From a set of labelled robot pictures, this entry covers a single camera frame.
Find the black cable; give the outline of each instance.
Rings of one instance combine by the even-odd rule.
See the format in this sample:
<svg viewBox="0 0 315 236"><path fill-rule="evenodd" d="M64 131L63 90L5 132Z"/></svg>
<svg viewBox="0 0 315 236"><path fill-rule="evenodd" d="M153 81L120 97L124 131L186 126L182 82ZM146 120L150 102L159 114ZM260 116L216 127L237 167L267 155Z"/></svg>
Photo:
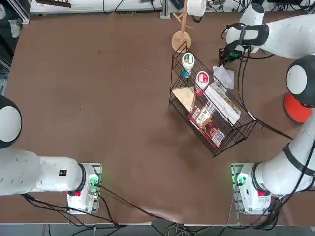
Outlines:
<svg viewBox="0 0 315 236"><path fill-rule="evenodd" d="M224 12L222 3L220 2L220 0L218 0L218 2L219 2L219 4L220 4L220 7L221 7L221 9L222 9L222 12Z"/></svg>
<svg viewBox="0 0 315 236"><path fill-rule="evenodd" d="M114 232L116 232L117 230L119 230L120 228L118 228L118 229L115 229L113 232L110 232L109 234L107 234L106 236L110 236L110 235L112 235Z"/></svg>
<svg viewBox="0 0 315 236"><path fill-rule="evenodd" d="M211 6L211 5L208 5L208 7L210 7L210 8L212 8L212 9L214 9L214 11L217 13L218 11L213 7L213 6Z"/></svg>
<svg viewBox="0 0 315 236"><path fill-rule="evenodd" d="M242 8L243 8L243 11L245 11L245 10L246 10L246 8L247 8L247 7L245 7L243 4L241 4L241 0L240 0L240 1L231 0L231 1L234 1L234 2L238 3L239 5L241 5L241 6L242 6Z"/></svg>
<svg viewBox="0 0 315 236"><path fill-rule="evenodd" d="M247 66L248 59L250 58L250 51L251 51L251 49L250 49L250 48L248 49L248 54L247 54L247 56L246 56L247 59L246 59L246 61L243 61L244 54L245 54L245 50L244 50L243 54L242 54L241 57L240 57L240 60L241 60L241 61L240 61L240 66L239 66L238 75L237 75L237 86L238 86L238 95L239 95L239 97L240 97L241 103L242 103L242 105L244 106L245 110L248 111L248 109L247 109L247 107L246 107L246 105L245 105L245 102L244 102L243 86L244 86L244 73L245 73L245 69L246 69L246 66ZM242 74L242 79L241 79L241 89L242 89L242 90L241 90L241 93L242 93L242 95L240 95L239 81L240 81L240 70L241 70L242 62L245 62L245 66L244 66L244 68L243 68L243 74ZM255 119L258 121L258 123L260 123L262 126L266 127L267 129L269 129L269 130L271 130L271 131L273 131L273 132L275 132L275 133L277 133L277 134L279 134L279 135L281 135L281 136L284 136L284 137L286 137L286 138L288 138L288 139L293 140L293 138L292 138L291 136L289 136L289 135L287 135L287 134L285 134L285 133L283 133L283 132L281 132L281 131L279 131L279 130L273 128L273 127L271 127L270 125L266 124L265 122L263 122L262 120L258 119L257 117L255 117Z"/></svg>
<svg viewBox="0 0 315 236"><path fill-rule="evenodd" d="M103 12L104 12L104 15L106 15L106 13L105 13L105 0L103 0Z"/></svg>
<svg viewBox="0 0 315 236"><path fill-rule="evenodd" d="M300 10L301 10L301 8L300 8L300 9L295 9L295 8L292 6L291 3L289 3L289 4L290 4L290 7L291 7L294 11L300 11Z"/></svg>
<svg viewBox="0 0 315 236"><path fill-rule="evenodd" d="M115 12L117 12L118 7L123 3L124 0L121 0L121 2L116 6Z"/></svg>
<svg viewBox="0 0 315 236"><path fill-rule="evenodd" d="M245 74L245 69L246 69L247 62L249 60L250 54L251 54L251 48L249 48L248 52L247 52L247 59L246 59L246 62L245 62L244 68L243 68L242 81L241 81L241 84L242 84L242 87L241 87L242 88L242 100L241 101L242 101L244 106L245 106L245 104L244 104L244 93L243 93L243 91L244 91L244 74Z"/></svg>
<svg viewBox="0 0 315 236"><path fill-rule="evenodd" d="M218 236L221 236L221 234L224 232L224 230L227 229L227 227L224 227L221 232L218 234Z"/></svg>
<svg viewBox="0 0 315 236"><path fill-rule="evenodd" d="M158 230L153 224L151 226L162 236L165 236L160 230Z"/></svg>
<svg viewBox="0 0 315 236"><path fill-rule="evenodd" d="M101 195L99 196L99 198L101 198L102 201L104 202L105 207L106 207L106 209L107 209L108 216L109 216L110 220L113 222L114 226L119 227L119 224L116 223L116 222L113 220L113 217L112 217L112 215L111 215L111 213L110 213L110 210L109 210L109 206L108 206L107 202L105 201L105 199L104 199Z"/></svg>
<svg viewBox="0 0 315 236"><path fill-rule="evenodd" d="M278 6L278 4L279 4L279 3L277 3L277 4L275 5L275 7L272 8L270 11L273 11L273 10Z"/></svg>
<svg viewBox="0 0 315 236"><path fill-rule="evenodd" d="M250 59L265 59L265 58L270 58L270 57L273 57L275 54L270 54L268 56L265 56L265 57L260 57L260 58L254 58L254 57L248 57Z"/></svg>
<svg viewBox="0 0 315 236"><path fill-rule="evenodd" d="M95 218L107 220L107 221L113 223L110 219L107 219L107 218L105 218L105 217L101 217L101 216L98 216L98 215L93 215L93 214L91 214L91 213L87 213L87 212L85 212L85 211L82 211L82 210L79 210L79 209L74 209L74 208L67 207L67 206L57 206L57 205L54 205L54 204L51 204L51 203L47 203L47 202L38 200L38 199L34 198L33 196L31 196L31 195L29 195L29 194L28 194L28 196L30 197L29 199L30 199L31 201L33 201L33 202L37 202L37 203L49 205L49 206L51 206L51 207L56 207L56 208L61 208L61 209L73 210L73 211L81 212L81 213L84 213L84 214L86 214L86 215L90 215L90 216L93 216L93 217L95 217Z"/></svg>
<svg viewBox="0 0 315 236"><path fill-rule="evenodd" d="M200 231L202 231L202 230L210 229L210 228L212 228L212 227L213 227L213 226L205 226L205 227L202 227L202 228L200 228L199 230L194 231L193 234L195 235L196 233L198 233L198 232L200 232Z"/></svg>
<svg viewBox="0 0 315 236"><path fill-rule="evenodd" d="M156 12L156 9L154 8L154 5L153 5L153 1L154 1L154 0L150 0L150 3L151 3L151 6L152 6L152 8L153 8L153 11Z"/></svg>
<svg viewBox="0 0 315 236"><path fill-rule="evenodd" d="M93 228L82 229L82 230L80 230L80 231L78 231L78 232L75 232L75 233L71 234L70 236L75 236L75 235L78 235L79 233L82 233L82 232L84 232L84 231L93 230L94 228L95 228L96 230L99 230L99 229L103 229L103 230L106 230L106 229L114 229L114 228L110 228L110 227L99 227L99 228L93 227ZM117 231L117 230L119 230L119 229L120 229L120 228L117 228L116 230L114 230L114 231L111 232L110 234L114 233L115 231Z"/></svg>
<svg viewBox="0 0 315 236"><path fill-rule="evenodd" d="M31 202L31 200L29 200L29 199L26 198L25 196L23 196L23 197L25 198L25 200L26 200L27 202L29 202L30 204L32 204L33 206L35 206L35 207L37 207L37 208L40 208L40 209L47 209L47 210L51 210L51 211L54 211L54 212L59 213L63 218L67 219L71 224L73 224L73 225L75 225L75 226L78 226L78 227L80 227L80 226L85 226L86 228L94 228L94 226L85 225L84 223L82 223L82 222L79 220L78 217L76 217L76 216L74 216L74 215L72 215L72 214L70 214L70 213L67 213L67 212L65 212L65 211L63 211L63 210L56 210L56 209L54 209L53 207L51 207L51 206L49 206L49 205L48 205L49 208L44 207L44 206L39 206L39 205L37 205L37 204ZM80 225L78 225L78 224L74 223L72 220L68 219L68 218L67 218L65 215L63 215L61 212L62 212L62 213L65 213L65 214L68 214L68 215L71 215L72 217L74 217L74 218L80 223Z"/></svg>
<svg viewBox="0 0 315 236"><path fill-rule="evenodd" d="M245 50L243 51L243 54L240 58L240 65L239 65L238 74L237 74L237 92L238 92L238 96L239 96L242 104L243 104L243 101L241 99L241 94L240 94L240 73L241 73L241 68L242 68L242 63L243 63L242 58L244 57L244 54L245 54Z"/></svg>
<svg viewBox="0 0 315 236"><path fill-rule="evenodd" d="M105 189L107 192L110 192L111 194L115 195L115 196L118 197L120 200L122 200L122 201L124 201L125 203L127 203L127 204L133 206L134 208L137 208L139 211L142 211L143 213L145 213L145 214L147 214L147 215L149 215L149 216L152 216L152 217L155 217L155 218L158 218L158 219L163 219L162 217L159 217L159 216L157 216L157 215L154 215L154 214L152 214L152 213L147 212L147 211L144 210L144 209L141 209L140 207L138 207L138 206L136 206L135 204L133 204L133 203L127 201L126 199L122 198L121 196L119 196L118 194L112 192L111 190L109 190L108 188L106 188L106 187L104 187L104 186L101 186L101 185L99 185L99 184L96 184L95 186L101 187L102 189Z"/></svg>

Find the brown tabletop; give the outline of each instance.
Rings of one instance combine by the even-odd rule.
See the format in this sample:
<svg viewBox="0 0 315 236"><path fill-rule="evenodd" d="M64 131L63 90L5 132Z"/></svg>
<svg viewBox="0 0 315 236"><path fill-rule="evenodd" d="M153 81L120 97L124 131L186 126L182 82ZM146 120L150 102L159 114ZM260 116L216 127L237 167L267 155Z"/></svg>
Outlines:
<svg viewBox="0 0 315 236"><path fill-rule="evenodd" d="M292 13L269 13L266 21ZM241 14L189 17L191 50L212 68L220 34ZM231 163L268 160L288 139L259 125L249 138L212 159L177 111L168 106L171 37L180 25L158 14L32 18L16 48L6 96L20 108L23 131L14 145L44 156L66 156L103 164L103 184L140 207L186 224L225 224ZM300 126L285 114L285 73L292 60L250 60L244 96L248 109L279 130ZM238 62L231 65L237 71ZM65 193L36 193L66 205ZM121 223L151 221L103 193ZM284 207L280 224L315 225L312 193L298 193ZM0 222L66 222L20 196L1 197ZM99 215L106 216L101 207ZM86 223L105 223L83 217ZM242 217L241 223L252 221ZM235 207L230 224L237 224Z"/></svg>

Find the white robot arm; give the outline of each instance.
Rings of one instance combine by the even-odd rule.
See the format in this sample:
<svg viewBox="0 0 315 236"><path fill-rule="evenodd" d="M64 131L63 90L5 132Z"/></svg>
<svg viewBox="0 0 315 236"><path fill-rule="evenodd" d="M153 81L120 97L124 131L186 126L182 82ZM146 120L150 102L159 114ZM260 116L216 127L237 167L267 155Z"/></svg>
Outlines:
<svg viewBox="0 0 315 236"><path fill-rule="evenodd" d="M10 146L22 130L17 106L0 96L0 196L66 191L68 206L87 213L98 209L101 165L78 164L67 157L37 156Z"/></svg>
<svg viewBox="0 0 315 236"><path fill-rule="evenodd" d="M227 47L223 57L229 57L230 53L241 55L244 50L255 47L281 57L298 59L287 71L286 84L295 99L312 108L315 105L315 15L261 24L263 13L261 5L253 3L240 22L227 27ZM237 182L246 214L262 213L270 205L271 194L286 195L294 190L314 140L315 108L312 108L312 114L297 137L275 158L243 166ZM296 191L311 188L314 176L315 153Z"/></svg>

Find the white paper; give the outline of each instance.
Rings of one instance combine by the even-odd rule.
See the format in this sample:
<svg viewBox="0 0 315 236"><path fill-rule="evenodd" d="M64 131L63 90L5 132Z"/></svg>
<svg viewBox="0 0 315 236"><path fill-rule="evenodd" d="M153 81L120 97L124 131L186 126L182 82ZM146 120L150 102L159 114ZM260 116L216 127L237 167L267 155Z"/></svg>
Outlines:
<svg viewBox="0 0 315 236"><path fill-rule="evenodd" d="M226 70L224 66L213 66L213 75L228 89L234 88L234 71Z"/></svg>
<svg viewBox="0 0 315 236"><path fill-rule="evenodd" d="M211 86L207 87L205 94L232 124L238 121L240 113L236 112Z"/></svg>

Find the red lid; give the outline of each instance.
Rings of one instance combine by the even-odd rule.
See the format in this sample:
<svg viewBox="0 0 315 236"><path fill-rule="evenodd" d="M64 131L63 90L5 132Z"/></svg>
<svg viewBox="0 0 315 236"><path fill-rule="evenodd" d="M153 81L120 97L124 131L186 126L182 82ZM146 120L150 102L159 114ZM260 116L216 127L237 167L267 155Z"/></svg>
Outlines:
<svg viewBox="0 0 315 236"><path fill-rule="evenodd" d="M209 82L209 75L207 74L207 72L200 71L197 74L197 80L200 84L207 84Z"/></svg>

